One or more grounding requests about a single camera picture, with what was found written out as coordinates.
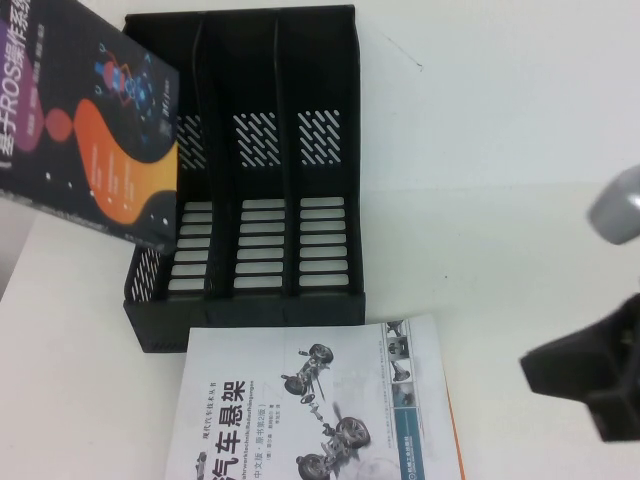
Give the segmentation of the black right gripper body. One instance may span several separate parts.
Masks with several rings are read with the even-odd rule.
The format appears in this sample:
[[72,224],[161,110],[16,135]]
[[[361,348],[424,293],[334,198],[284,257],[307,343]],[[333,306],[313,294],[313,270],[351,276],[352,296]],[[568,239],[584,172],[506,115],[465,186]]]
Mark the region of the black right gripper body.
[[527,352],[535,394],[582,403],[602,441],[639,439],[639,296],[606,317]]

